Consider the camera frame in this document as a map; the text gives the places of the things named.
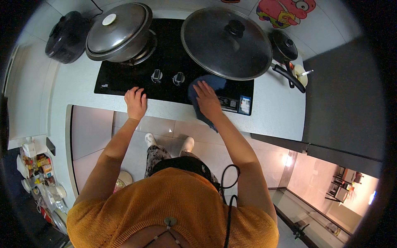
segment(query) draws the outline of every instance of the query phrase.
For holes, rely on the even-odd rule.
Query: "kitchen counter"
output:
[[[154,18],[184,19],[188,15],[189,12],[154,12]],[[293,63],[303,64],[302,58],[299,56]],[[74,63],[59,67],[52,86],[47,135],[56,147],[53,165],[57,181],[67,192],[64,200],[69,208],[78,196],[70,151],[71,106],[127,111],[123,96],[94,94],[100,65],[101,62],[90,60],[84,53]],[[255,79],[252,103],[251,116],[224,113],[240,131],[302,140],[306,95],[291,89],[286,78],[270,68]],[[146,115],[204,124],[196,119],[193,106],[187,104],[148,99]]]

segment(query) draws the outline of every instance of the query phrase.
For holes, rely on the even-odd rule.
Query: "large wok lid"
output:
[[[266,34],[234,10],[205,8],[193,12],[182,25],[181,39],[194,61],[227,79],[257,78],[272,62],[272,47]]]

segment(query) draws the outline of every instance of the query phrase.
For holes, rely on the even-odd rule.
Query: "pot lid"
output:
[[[270,36],[274,40],[278,50],[285,57],[289,58],[289,60],[295,60],[298,58],[297,47],[288,35],[279,30],[274,30]]]
[[[194,61],[227,79],[257,78],[272,61],[263,30],[242,13],[226,8],[193,12],[182,25],[181,39]]]
[[[113,51],[137,35],[151,19],[145,4],[119,5],[94,23],[88,33],[87,48],[94,54]]]

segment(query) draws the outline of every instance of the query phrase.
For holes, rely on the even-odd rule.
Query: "blue cloth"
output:
[[[223,89],[225,87],[226,84],[226,79],[223,77],[219,77],[219,76],[215,76],[215,75],[205,75],[205,76],[201,76],[195,80],[193,80],[193,82],[189,85],[188,89],[187,89],[187,95],[190,99],[190,101],[193,104],[193,107],[195,108],[196,111],[196,117],[197,119],[207,123],[208,126],[210,126],[210,128],[212,128],[213,130],[215,130],[216,132],[218,132],[218,130],[216,129],[216,127],[214,126],[214,124],[212,123],[212,121],[210,121],[209,119],[207,119],[207,117],[205,117],[201,112],[200,112],[200,108],[199,108],[199,104],[197,103],[197,92],[195,91],[195,89],[193,88],[193,85],[197,85],[198,81],[205,81],[209,86],[211,86],[214,90],[219,90],[219,89]]]

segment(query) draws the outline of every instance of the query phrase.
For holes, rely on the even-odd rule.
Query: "black cord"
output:
[[[227,170],[229,167],[235,167],[235,168],[236,168],[236,170],[237,170],[237,179],[236,179],[236,181],[234,182],[234,184],[232,184],[231,186],[229,186],[229,187],[223,187],[223,180],[224,180],[224,177],[225,177],[225,172],[226,172],[226,170]],[[233,186],[237,183],[237,181],[238,181],[238,179],[239,179],[239,176],[240,176],[240,168],[239,168],[237,165],[234,165],[234,164],[228,165],[228,166],[224,169],[224,171],[223,171],[223,173],[222,173],[221,188],[222,188],[222,189],[227,189],[227,188],[233,187]],[[228,214],[227,214],[226,237],[225,237],[224,248],[227,248],[227,247],[229,246],[230,223],[231,223],[231,207],[232,207],[233,199],[234,199],[234,198],[235,198],[236,201],[237,201],[237,196],[236,196],[235,194],[231,196],[230,203],[229,203],[229,211],[228,211]],[[224,204],[226,204],[226,199],[225,199],[225,193],[224,193],[224,191],[222,192],[222,199],[223,199]]]
[[[102,13],[103,13],[103,10],[94,2],[94,0],[91,0],[91,2],[93,2],[93,4],[95,4],[95,6],[100,10],[100,11],[102,11]]]
[[[93,4],[95,4],[95,6],[101,11],[99,14],[94,15],[94,16],[91,18],[91,20],[92,20],[92,19],[94,19],[96,16],[102,15],[103,10],[102,10],[93,0],[91,0],[91,2],[93,2]]]

